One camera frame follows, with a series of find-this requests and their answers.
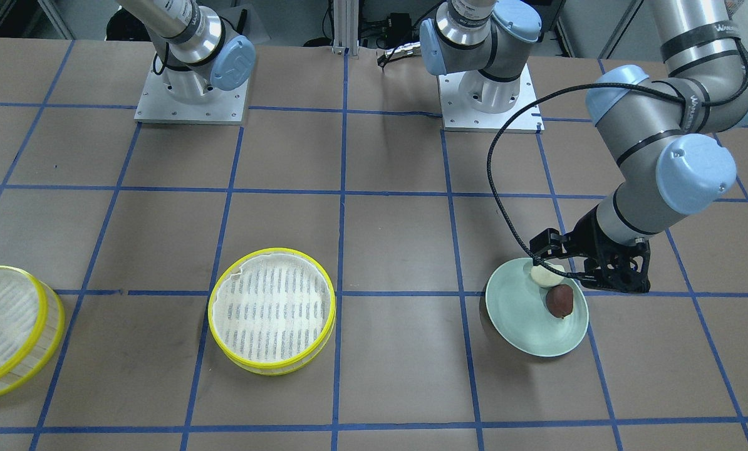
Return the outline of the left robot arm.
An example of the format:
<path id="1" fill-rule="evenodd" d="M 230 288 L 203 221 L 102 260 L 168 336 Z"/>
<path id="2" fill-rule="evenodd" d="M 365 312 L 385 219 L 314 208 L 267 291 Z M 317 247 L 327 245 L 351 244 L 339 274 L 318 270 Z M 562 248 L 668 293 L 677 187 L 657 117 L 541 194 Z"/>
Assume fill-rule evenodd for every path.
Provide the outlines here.
<path id="1" fill-rule="evenodd" d="M 521 75 L 540 35 L 521 1 L 442 1 L 420 23 L 432 75 L 462 73 L 466 108 L 494 115 L 502 136 L 545 101 L 585 91 L 591 121 L 624 181 L 569 233 L 546 229 L 516 242 L 540 275 L 591 289 L 647 293 L 649 239 L 700 213 L 731 188 L 737 166 L 712 132 L 748 125 L 748 54 L 721 1 L 655 1 L 653 18 L 667 77 L 635 65 L 607 71 L 518 106 Z"/>

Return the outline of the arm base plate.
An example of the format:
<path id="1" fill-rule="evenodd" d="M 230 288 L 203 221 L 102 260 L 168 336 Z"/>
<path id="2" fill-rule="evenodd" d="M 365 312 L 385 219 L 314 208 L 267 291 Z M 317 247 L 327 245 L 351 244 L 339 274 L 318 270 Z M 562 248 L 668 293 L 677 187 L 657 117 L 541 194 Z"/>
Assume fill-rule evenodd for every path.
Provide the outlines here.
<path id="1" fill-rule="evenodd" d="M 134 120 L 146 125 L 242 125 L 251 79 L 230 91 L 209 85 L 193 71 L 150 67 Z"/>
<path id="2" fill-rule="evenodd" d="M 486 79 L 478 71 L 438 75 L 437 81 L 446 132 L 498 132 L 537 100 L 527 64 L 518 79 L 507 83 Z"/>

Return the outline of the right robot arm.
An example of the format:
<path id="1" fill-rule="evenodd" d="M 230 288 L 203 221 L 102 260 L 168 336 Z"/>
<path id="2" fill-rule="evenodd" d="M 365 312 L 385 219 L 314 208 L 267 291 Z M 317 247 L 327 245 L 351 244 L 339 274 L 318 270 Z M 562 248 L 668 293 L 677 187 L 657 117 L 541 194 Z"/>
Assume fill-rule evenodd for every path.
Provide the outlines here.
<path id="1" fill-rule="evenodd" d="M 196 1 L 119 1 L 155 48 L 139 105 L 246 106 L 256 48 L 237 26 Z"/>

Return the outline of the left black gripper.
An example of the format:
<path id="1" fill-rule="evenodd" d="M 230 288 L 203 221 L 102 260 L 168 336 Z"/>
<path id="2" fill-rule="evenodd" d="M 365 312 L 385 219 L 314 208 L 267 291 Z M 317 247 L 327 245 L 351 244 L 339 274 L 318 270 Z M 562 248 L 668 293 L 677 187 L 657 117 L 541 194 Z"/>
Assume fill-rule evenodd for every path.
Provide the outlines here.
<path id="1" fill-rule="evenodd" d="M 626 246 L 614 242 L 598 225 L 597 208 L 578 220 L 569 233 L 548 228 L 531 239 L 532 261 L 580 281 L 584 288 L 618 293 L 644 294 L 651 291 L 648 270 L 650 246 L 645 242 Z M 546 263 L 551 259 L 582 257 L 582 271 L 566 271 L 563 266 Z"/>

